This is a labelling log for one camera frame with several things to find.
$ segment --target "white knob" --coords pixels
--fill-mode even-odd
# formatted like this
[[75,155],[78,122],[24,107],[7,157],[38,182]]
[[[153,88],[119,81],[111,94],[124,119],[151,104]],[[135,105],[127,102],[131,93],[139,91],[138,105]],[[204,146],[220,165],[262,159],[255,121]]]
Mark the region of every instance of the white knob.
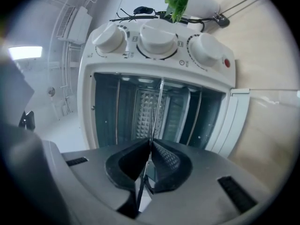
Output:
[[162,19],[153,19],[142,25],[141,41],[150,53],[163,54],[171,50],[176,36],[175,26]]
[[222,57],[222,44],[210,34],[202,33],[192,44],[191,53],[205,66],[213,66]]
[[116,24],[103,24],[92,35],[92,43],[103,53],[117,49],[123,41],[123,35]]

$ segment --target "wall-mounted air conditioner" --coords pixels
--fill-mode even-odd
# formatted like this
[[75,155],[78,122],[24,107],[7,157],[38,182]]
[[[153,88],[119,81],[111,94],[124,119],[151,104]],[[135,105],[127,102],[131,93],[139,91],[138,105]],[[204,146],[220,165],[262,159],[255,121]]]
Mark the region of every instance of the wall-mounted air conditioner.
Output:
[[61,41],[83,44],[86,41],[91,20],[92,17],[86,8],[80,7],[77,10],[75,7],[68,7],[56,37]]

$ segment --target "fluorescent light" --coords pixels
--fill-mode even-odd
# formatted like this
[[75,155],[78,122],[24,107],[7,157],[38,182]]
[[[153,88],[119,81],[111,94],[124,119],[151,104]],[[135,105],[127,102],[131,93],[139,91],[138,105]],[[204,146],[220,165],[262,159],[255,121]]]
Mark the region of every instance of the fluorescent light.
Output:
[[12,60],[25,58],[40,58],[42,56],[42,47],[26,46],[26,47],[11,47],[8,49]]

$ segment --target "white pot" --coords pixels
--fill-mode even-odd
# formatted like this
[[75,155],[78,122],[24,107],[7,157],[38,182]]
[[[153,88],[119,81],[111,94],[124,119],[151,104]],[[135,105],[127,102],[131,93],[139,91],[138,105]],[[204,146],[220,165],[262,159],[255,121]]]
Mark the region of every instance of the white pot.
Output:
[[212,18],[220,11],[220,5],[215,0],[188,0],[185,15],[199,18]]

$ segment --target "green plant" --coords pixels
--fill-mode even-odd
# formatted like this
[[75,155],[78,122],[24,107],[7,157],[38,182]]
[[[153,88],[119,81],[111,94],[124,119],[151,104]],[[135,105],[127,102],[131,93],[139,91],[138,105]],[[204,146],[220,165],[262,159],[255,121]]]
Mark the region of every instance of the green plant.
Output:
[[188,0],[165,0],[165,3],[168,3],[168,8],[166,11],[166,16],[172,13],[173,23],[178,22],[187,7]]

